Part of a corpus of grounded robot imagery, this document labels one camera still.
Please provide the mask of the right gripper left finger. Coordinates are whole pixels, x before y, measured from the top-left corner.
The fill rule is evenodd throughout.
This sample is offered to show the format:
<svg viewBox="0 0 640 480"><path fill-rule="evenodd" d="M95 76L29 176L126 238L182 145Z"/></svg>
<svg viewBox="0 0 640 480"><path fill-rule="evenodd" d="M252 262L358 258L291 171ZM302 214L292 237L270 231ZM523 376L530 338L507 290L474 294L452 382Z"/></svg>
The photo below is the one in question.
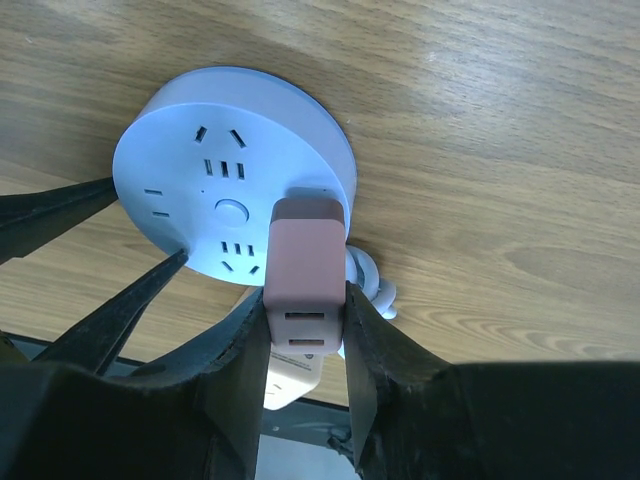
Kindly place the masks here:
<svg viewBox="0 0 640 480"><path fill-rule="evenodd" d="M5 479L251 479L270 333L260 290L124 377L61 362L1 368Z"/></svg>

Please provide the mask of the small pink plug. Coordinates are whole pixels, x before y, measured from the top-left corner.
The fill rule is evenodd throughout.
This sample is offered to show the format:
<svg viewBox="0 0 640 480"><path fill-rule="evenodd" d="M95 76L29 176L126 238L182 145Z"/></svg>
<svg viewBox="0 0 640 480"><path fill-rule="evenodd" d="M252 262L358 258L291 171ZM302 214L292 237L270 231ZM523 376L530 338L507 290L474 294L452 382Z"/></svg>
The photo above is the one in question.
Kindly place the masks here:
<svg viewBox="0 0 640 480"><path fill-rule="evenodd" d="M269 227L263 301L271 341L292 355L328 355L342 343L346 228L331 198L276 202Z"/></svg>

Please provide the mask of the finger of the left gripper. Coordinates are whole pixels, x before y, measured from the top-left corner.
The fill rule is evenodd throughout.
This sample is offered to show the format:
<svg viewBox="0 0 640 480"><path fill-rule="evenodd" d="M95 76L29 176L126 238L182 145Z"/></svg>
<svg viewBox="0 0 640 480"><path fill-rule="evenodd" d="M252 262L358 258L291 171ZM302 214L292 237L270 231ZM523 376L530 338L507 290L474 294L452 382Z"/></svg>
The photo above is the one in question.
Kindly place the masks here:
<svg viewBox="0 0 640 480"><path fill-rule="evenodd" d="M176 273L187 252L175 252L49 345L35 361L62 362L102 376L111 367L141 316Z"/></svg>
<svg viewBox="0 0 640 480"><path fill-rule="evenodd" d="M24 258L117 200L112 177L1 196L1 264Z"/></svg>

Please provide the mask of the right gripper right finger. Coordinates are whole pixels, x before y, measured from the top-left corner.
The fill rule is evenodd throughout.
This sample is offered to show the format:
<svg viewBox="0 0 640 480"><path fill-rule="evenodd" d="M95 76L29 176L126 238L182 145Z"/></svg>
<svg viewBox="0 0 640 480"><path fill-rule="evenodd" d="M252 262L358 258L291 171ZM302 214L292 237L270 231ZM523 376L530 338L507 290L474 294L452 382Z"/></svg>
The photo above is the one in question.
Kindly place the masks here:
<svg viewBox="0 0 640 480"><path fill-rule="evenodd" d="M451 364L346 288L344 346L365 479L635 479L635 361Z"/></svg>

